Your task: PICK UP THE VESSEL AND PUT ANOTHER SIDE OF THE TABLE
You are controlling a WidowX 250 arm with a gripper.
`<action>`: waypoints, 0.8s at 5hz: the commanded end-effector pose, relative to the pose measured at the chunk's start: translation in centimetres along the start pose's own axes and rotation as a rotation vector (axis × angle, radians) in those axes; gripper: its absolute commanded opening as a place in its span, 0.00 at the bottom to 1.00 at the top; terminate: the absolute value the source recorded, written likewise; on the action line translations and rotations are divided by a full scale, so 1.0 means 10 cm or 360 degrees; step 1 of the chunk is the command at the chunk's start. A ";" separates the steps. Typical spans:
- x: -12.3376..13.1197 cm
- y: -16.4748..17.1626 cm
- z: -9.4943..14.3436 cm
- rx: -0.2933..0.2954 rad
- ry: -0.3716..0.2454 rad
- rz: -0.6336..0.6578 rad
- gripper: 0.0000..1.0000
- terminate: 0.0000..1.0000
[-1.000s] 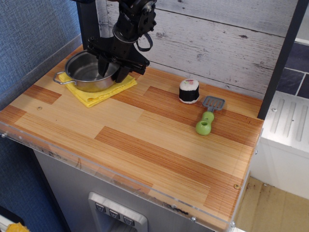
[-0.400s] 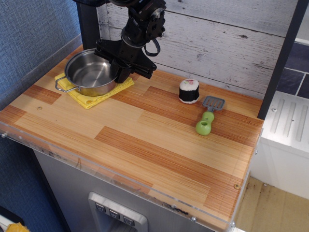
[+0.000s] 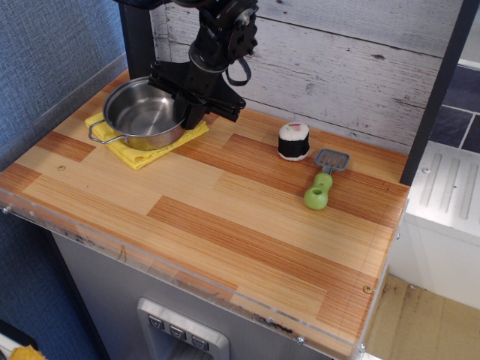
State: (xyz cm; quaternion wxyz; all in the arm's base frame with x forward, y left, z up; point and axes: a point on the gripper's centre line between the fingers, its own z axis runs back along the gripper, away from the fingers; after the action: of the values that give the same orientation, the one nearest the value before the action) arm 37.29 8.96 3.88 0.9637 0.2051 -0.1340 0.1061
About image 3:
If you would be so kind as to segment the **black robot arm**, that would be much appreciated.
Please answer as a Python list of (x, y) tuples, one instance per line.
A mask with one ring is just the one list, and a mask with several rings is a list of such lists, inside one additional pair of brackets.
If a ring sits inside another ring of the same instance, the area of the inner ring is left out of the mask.
[(245, 86), (251, 70), (245, 61), (257, 45), (256, 1), (176, 1), (199, 11), (199, 31), (189, 61), (157, 60), (148, 83), (172, 95), (174, 118), (194, 129), (208, 113), (236, 121), (245, 100), (234, 86)]

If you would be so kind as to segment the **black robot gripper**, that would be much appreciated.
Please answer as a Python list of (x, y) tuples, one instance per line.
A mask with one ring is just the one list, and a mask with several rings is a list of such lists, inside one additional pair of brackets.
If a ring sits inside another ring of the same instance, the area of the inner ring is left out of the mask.
[(148, 83), (171, 95), (173, 115), (183, 121), (185, 130), (193, 130), (209, 113), (236, 122), (246, 105), (226, 84), (221, 72), (201, 70), (192, 61), (155, 61), (151, 64)]

